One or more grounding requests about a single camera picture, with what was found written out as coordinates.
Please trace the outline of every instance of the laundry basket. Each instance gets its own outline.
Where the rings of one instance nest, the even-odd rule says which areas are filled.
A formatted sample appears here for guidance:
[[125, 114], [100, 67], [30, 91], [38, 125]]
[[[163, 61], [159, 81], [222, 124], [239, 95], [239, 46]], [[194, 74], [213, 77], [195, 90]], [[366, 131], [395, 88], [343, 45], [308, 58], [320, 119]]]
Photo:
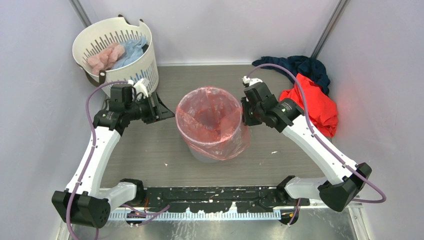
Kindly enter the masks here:
[[[128, 39], [139, 39], [144, 36], [147, 39], [148, 48], [135, 62], [121, 68], [106, 70], [104, 77], [92, 74], [92, 68], [87, 63], [90, 56], [98, 54], [111, 43], [121, 43]], [[155, 50], [152, 41], [152, 32], [140, 19], [139, 26], [130, 25], [124, 17], [113, 17], [90, 25], [84, 29], [75, 39], [72, 45], [72, 54], [76, 63], [83, 68], [87, 77], [95, 83], [133, 80], [138, 82], [142, 79], [149, 94], [156, 90], [159, 83], [158, 67], [156, 66]], [[111, 86], [103, 88], [110, 96]]]

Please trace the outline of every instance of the dark blue garment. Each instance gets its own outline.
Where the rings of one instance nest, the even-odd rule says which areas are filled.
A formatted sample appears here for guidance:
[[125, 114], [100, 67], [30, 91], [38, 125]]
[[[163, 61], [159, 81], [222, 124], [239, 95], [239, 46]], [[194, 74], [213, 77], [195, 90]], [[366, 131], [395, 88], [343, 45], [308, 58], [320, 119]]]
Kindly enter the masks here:
[[[307, 57], [307, 56], [289, 56], [288, 58], [284, 57], [274, 57], [274, 56], [263, 56], [259, 60], [252, 62], [253, 66], [258, 66], [261, 64], [277, 64], [281, 67], [289, 70], [294, 76], [298, 73], [307, 77], [315, 84], [321, 87], [321, 91], [328, 95], [330, 79], [327, 76], [326, 67], [324, 64], [316, 59]], [[263, 69], [273, 69], [283, 75], [285, 75], [291, 83], [295, 81], [283, 70], [275, 68], [272, 66], [262, 67]]]

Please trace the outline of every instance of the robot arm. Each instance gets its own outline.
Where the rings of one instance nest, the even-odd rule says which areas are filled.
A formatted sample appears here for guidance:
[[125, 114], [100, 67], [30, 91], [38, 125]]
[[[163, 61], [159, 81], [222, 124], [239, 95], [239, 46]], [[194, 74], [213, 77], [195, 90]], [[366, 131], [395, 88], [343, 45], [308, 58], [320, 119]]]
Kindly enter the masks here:
[[115, 187], [100, 192], [100, 183], [111, 153], [130, 122], [142, 120], [151, 124], [174, 117], [174, 113], [162, 103], [156, 92], [148, 96], [141, 82], [135, 85], [113, 85], [110, 89], [109, 108], [100, 110], [94, 116], [96, 146], [82, 180], [78, 181], [93, 147], [93, 135], [65, 190], [55, 191], [51, 199], [63, 221], [66, 219], [70, 195], [78, 182], [79, 186], [71, 206], [72, 224], [101, 228], [114, 209], [125, 203], [136, 206], [144, 201], [146, 193], [140, 180], [122, 179]]
[[[364, 182], [342, 165], [314, 135], [306, 123], [305, 113], [293, 100], [285, 98], [278, 102], [267, 85], [258, 78], [244, 78], [244, 94], [241, 99], [243, 122], [247, 126], [265, 123], [295, 142], [322, 170], [325, 177], [287, 177], [278, 185], [288, 197], [308, 198], [323, 201], [329, 208], [341, 212], [363, 188]], [[316, 128], [315, 134], [341, 156], [345, 164], [368, 178], [371, 168], [366, 163], [357, 164], [340, 152]]]

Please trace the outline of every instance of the red trash bag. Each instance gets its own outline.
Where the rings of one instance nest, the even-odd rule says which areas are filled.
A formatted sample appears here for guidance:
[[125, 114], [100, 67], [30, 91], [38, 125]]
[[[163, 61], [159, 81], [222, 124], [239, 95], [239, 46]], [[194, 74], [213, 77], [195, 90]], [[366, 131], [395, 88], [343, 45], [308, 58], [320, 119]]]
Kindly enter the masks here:
[[242, 107], [228, 91], [204, 86], [189, 92], [178, 103], [175, 121], [196, 159], [205, 163], [229, 160], [250, 143]]

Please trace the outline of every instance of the clothes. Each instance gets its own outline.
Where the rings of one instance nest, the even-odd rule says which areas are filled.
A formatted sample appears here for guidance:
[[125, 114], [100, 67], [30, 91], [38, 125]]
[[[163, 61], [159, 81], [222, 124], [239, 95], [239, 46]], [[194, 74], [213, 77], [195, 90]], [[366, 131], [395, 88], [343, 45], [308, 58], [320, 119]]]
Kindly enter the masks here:
[[[252, 62], [253, 66], [258, 66], [261, 64], [277, 64], [281, 67], [289, 70], [294, 76], [298, 73], [312, 80], [315, 84], [320, 86], [321, 91], [325, 94], [329, 94], [329, 84], [330, 79], [327, 76], [326, 67], [324, 64], [316, 59], [307, 57], [307, 56], [289, 56], [288, 58], [284, 57], [273, 57], [273, 56], [263, 56], [259, 60]], [[295, 83], [289, 75], [279, 69], [272, 66], [262, 67], [263, 69], [273, 69], [286, 77], [291, 81], [291, 83]]]
[[[324, 136], [333, 137], [336, 134], [339, 121], [336, 104], [321, 91], [320, 86], [306, 76], [298, 73], [296, 78], [305, 93], [311, 122]], [[293, 99], [302, 109], [305, 109], [302, 95], [297, 85], [294, 85], [292, 89], [283, 91], [279, 100], [281, 101], [285, 98]]]
[[91, 66], [91, 73], [99, 75], [100, 70], [112, 68], [124, 52], [124, 46], [117, 42], [113, 42], [98, 54], [90, 56], [87, 59], [87, 63]]
[[144, 36], [141, 36], [138, 40], [128, 39], [120, 44], [125, 48], [125, 53], [115, 63], [115, 65], [113, 65], [112, 69], [125, 67], [139, 59], [144, 53], [143, 47], [147, 45], [147, 39]]

